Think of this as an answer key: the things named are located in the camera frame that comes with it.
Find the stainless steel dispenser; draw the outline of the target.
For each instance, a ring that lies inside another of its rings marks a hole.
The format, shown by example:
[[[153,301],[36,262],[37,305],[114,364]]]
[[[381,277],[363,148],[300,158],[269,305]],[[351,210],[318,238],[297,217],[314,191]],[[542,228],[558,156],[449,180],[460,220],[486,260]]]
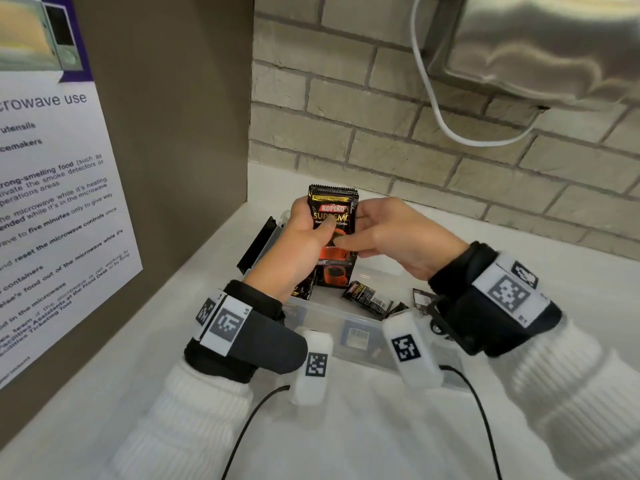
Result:
[[[438,0],[430,76],[546,107],[640,104],[640,0]]]

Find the person's left forearm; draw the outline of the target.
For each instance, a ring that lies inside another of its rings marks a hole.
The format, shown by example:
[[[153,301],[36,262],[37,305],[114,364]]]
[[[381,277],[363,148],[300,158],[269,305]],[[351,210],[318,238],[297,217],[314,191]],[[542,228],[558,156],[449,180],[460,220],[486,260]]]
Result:
[[[180,359],[99,480],[221,480],[252,400],[248,384]]]

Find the person's right hand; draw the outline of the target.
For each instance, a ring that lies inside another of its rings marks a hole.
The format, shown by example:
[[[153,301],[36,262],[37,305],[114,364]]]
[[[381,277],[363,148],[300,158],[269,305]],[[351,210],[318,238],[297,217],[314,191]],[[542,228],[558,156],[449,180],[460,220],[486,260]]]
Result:
[[[414,278],[428,281],[462,255],[469,244],[398,198],[359,202],[356,230],[378,230],[378,250],[355,251],[362,257],[384,255]]]

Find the black plastic holder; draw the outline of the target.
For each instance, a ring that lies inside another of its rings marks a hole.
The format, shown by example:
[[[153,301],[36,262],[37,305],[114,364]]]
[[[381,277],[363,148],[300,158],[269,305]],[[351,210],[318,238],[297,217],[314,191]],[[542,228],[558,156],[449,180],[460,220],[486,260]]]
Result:
[[[277,222],[274,217],[269,217],[258,235],[254,238],[240,261],[237,263],[239,272],[246,276],[260,259],[270,250],[281,236],[284,223]]]

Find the person's left hand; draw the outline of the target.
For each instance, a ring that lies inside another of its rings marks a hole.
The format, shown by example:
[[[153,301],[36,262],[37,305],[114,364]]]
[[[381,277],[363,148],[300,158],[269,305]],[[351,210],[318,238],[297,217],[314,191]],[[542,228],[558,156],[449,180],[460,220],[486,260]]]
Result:
[[[311,219],[308,198],[296,199],[281,236],[243,282],[281,303],[287,302],[294,288],[315,269],[323,249],[302,244],[302,223]]]

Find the white instruction poster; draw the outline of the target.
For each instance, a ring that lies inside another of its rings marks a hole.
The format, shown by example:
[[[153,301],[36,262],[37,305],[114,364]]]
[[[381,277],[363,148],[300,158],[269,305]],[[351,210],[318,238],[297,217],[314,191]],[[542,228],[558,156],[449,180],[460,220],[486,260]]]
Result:
[[[0,390],[142,271],[72,0],[0,0]]]

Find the person's right forearm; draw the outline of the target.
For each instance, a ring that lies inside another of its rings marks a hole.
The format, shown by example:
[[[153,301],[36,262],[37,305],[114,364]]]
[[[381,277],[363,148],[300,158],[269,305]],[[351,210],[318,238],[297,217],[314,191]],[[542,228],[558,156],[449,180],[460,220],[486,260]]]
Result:
[[[567,316],[489,359],[508,398],[572,480],[640,480],[640,372]]]

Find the black coffee sachet bundle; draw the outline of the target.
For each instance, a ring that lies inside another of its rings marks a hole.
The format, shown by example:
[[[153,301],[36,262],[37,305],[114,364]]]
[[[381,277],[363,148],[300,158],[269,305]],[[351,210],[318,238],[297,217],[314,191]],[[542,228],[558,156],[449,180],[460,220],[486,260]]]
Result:
[[[320,184],[308,187],[308,206],[314,228],[318,228],[329,216],[333,216],[336,221],[332,238],[322,249],[316,266],[317,285],[348,288],[357,252],[336,247],[334,239],[355,232],[358,203],[359,194],[351,187]]]

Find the clear plastic container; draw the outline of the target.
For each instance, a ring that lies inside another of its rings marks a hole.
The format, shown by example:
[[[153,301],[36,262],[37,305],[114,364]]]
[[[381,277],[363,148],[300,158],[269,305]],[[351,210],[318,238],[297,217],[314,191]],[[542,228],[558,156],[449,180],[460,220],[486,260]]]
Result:
[[[353,281],[382,297],[414,306],[413,291],[428,287],[405,272],[387,273],[356,266]],[[285,325],[293,330],[311,329],[333,337],[334,356],[349,362],[397,372],[392,353],[383,336],[381,320],[361,305],[342,297],[343,290],[314,286],[309,300],[292,297],[284,306]]]

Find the brown cabinet side panel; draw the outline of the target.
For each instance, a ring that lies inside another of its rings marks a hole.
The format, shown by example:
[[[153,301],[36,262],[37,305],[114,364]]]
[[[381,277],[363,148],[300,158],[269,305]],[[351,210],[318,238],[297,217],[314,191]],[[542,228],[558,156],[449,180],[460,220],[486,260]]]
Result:
[[[0,390],[0,451],[246,201],[254,0],[73,0],[143,270]]]

